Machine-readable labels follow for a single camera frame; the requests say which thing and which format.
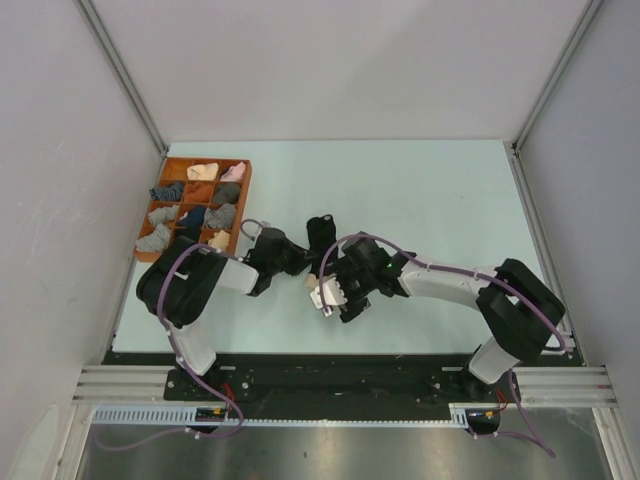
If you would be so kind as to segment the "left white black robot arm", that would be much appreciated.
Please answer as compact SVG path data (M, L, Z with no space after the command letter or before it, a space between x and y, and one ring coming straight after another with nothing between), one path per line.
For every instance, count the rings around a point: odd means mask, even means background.
M316 259L311 250L273 227L262 229L243 257L178 236L142 275L136 297L158 317L179 365L189 371L187 389L207 400L219 392L221 376L211 369L217 354L204 339L199 317L214 290L256 297L271 286L274 276L297 276Z

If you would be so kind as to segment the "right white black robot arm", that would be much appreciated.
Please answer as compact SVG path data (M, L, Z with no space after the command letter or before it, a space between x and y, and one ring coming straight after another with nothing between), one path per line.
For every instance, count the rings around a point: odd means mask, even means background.
M480 313L491 333L466 360L461 388L484 401L498 382L521 363L545 351L563 353L558 329L566 309L558 297L521 261L464 268L438 263L364 232L337 240L319 267L319 308L334 310L348 323L369 306L368 296L424 297L462 305Z

